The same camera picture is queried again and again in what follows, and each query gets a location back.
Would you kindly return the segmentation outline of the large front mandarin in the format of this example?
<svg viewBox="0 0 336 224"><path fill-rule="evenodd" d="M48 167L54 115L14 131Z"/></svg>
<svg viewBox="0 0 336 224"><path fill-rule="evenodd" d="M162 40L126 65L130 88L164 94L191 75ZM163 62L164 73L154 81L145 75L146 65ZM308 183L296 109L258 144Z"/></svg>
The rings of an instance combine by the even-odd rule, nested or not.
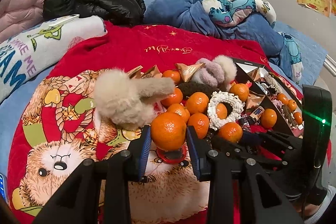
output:
<svg viewBox="0 0 336 224"><path fill-rule="evenodd" d="M151 122L151 139L159 149L175 151L185 142L186 128L186 123L180 115L165 112Z"/></svg>

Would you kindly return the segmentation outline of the brown knit scrunchie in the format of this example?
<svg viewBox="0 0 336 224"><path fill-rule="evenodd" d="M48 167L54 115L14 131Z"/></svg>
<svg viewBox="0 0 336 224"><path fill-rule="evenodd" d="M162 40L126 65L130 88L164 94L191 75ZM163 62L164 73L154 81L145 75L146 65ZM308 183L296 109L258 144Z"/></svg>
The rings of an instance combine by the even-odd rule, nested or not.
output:
<svg viewBox="0 0 336 224"><path fill-rule="evenodd" d="M287 122L288 126L291 129L298 127L298 124L295 121L293 115L291 114L291 111L288 108L288 106L286 106L286 105L281 106L281 114L282 114L282 116L284 117L285 121Z"/></svg>

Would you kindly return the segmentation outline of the orange pyramid snack pack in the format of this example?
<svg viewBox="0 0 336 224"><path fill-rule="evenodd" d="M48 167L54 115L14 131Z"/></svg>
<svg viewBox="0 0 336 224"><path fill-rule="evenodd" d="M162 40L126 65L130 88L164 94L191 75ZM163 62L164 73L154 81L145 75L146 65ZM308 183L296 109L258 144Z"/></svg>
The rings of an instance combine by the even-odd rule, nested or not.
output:
<svg viewBox="0 0 336 224"><path fill-rule="evenodd" d="M254 70L247 73L247 75L254 81L260 81L263 77L261 75L261 68L255 68Z"/></svg>

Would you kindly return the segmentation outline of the beige fluffy plush scrunchie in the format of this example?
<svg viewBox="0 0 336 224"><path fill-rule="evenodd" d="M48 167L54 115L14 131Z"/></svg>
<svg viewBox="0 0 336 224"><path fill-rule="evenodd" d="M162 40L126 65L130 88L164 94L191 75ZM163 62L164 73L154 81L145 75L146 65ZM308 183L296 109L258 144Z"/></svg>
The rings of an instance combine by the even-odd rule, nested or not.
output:
<svg viewBox="0 0 336 224"><path fill-rule="evenodd" d="M93 90L96 111L115 125L136 130L156 117L154 104L173 94L170 78L130 79L120 69L105 71L97 77Z"/></svg>

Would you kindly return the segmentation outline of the white crochet scrunchie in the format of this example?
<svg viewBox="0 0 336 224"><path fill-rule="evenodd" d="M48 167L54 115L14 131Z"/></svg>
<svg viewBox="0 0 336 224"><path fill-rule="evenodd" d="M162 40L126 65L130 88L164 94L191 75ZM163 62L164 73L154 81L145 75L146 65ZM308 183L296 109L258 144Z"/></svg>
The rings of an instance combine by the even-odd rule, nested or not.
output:
<svg viewBox="0 0 336 224"><path fill-rule="evenodd" d="M237 95L228 92L213 92L207 106L210 128L218 130L230 122L241 118L245 103Z"/></svg>

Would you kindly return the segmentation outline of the red bear blanket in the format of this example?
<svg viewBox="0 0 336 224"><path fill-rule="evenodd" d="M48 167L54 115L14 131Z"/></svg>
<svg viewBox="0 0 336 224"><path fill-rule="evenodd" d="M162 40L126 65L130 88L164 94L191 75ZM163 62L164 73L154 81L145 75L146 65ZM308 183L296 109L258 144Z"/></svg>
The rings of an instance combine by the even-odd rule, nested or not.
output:
<svg viewBox="0 0 336 224"><path fill-rule="evenodd" d="M107 23L106 30L67 51L19 120L7 181L19 223L303 223L293 206L307 203L303 199L269 205L265 193L250 190L225 169L213 138L242 145L248 133L240 119L211 129L207 106L221 90L191 81L204 65L197 64L201 58L224 55L268 65L258 42L219 40L165 25ZM97 77L111 69L130 79L174 81L173 94L154 104L155 115L180 115L209 144L211 180L197 180L185 139L175 151L151 140L145 176L129 181L127 148L144 126L129 131L96 111Z"/></svg>

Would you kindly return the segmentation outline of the cream pompom plush scrunchie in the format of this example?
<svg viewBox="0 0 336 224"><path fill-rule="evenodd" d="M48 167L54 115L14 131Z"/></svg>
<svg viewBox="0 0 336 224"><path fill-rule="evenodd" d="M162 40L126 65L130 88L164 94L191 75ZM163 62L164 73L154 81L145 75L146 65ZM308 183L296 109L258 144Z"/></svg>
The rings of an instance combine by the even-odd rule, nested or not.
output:
<svg viewBox="0 0 336 224"><path fill-rule="evenodd" d="M206 84L225 92L230 90L231 82L237 75L237 67L230 57L218 55L213 60L201 58L197 64L204 65L193 74L192 82Z"/></svg>

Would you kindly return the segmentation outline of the black shallow box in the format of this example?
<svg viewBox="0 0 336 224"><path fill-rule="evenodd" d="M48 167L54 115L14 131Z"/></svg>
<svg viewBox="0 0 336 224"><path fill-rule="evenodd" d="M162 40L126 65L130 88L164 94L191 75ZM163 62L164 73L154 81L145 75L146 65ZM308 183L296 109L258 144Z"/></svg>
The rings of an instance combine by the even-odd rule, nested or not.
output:
<svg viewBox="0 0 336 224"><path fill-rule="evenodd" d="M234 59L234 62L236 63L237 67L236 82L246 83L249 81L251 83L251 86L249 87L249 90L251 92L265 96L265 98L260 103L260 106L262 106L264 109L273 109L275 111L277 115L277 120L274 126L271 127L271 129L296 137L302 136L304 130L303 124L297 126L296 128L290 127L287 120L281 114L279 108L273 103L273 97L271 95L266 95L262 88L260 88L260 86L248 74L251 71L257 69L258 71L260 71L260 75L264 76L265 73L269 72L269 69L261 66L258 63L251 63L240 59Z"/></svg>

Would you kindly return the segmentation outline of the blue fleece blanket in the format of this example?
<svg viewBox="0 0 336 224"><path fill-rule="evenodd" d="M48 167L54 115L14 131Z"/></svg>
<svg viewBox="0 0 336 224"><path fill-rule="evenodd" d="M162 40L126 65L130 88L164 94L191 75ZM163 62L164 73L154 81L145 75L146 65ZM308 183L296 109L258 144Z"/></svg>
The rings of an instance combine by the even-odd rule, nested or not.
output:
<svg viewBox="0 0 336 224"><path fill-rule="evenodd" d="M217 39L253 40L267 59L291 78L284 35L274 30L276 12L266 0L155 0L144 16L147 24L164 24Z"/></svg>

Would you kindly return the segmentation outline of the smartphone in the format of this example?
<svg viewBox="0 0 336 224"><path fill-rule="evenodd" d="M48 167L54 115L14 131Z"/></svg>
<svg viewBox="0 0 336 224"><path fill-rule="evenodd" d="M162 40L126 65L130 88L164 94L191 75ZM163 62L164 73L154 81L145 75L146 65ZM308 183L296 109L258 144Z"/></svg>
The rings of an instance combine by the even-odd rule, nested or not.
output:
<svg viewBox="0 0 336 224"><path fill-rule="evenodd" d="M0 193L3 199L8 203L7 180L6 176L2 173L0 173Z"/></svg>

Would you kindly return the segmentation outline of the blue monster print pillow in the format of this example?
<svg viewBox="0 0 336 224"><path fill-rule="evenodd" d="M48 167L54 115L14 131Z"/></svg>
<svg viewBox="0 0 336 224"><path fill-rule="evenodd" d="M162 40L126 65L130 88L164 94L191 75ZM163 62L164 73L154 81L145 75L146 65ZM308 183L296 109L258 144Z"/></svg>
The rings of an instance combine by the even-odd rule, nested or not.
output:
<svg viewBox="0 0 336 224"><path fill-rule="evenodd" d="M266 0L202 0L202 6L211 21L222 27L241 23L251 13L260 13L274 28L276 12Z"/></svg>

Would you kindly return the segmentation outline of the black puffer jacket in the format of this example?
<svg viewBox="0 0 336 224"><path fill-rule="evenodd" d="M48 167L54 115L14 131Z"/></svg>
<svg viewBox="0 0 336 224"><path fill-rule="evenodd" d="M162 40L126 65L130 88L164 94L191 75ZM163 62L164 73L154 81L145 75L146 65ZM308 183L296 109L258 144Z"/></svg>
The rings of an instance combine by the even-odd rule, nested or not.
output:
<svg viewBox="0 0 336 224"><path fill-rule="evenodd" d="M80 18L99 16L118 26L143 23L144 0L44 0L43 19L78 14Z"/></svg>

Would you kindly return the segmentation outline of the pink quilt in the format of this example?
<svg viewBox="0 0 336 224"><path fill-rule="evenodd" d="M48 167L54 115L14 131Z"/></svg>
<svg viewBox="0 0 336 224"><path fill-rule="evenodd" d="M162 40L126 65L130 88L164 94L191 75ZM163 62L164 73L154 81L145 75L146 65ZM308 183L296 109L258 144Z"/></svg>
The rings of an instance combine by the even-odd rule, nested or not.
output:
<svg viewBox="0 0 336 224"><path fill-rule="evenodd" d="M1 42L43 21L45 0L1 0Z"/></svg>

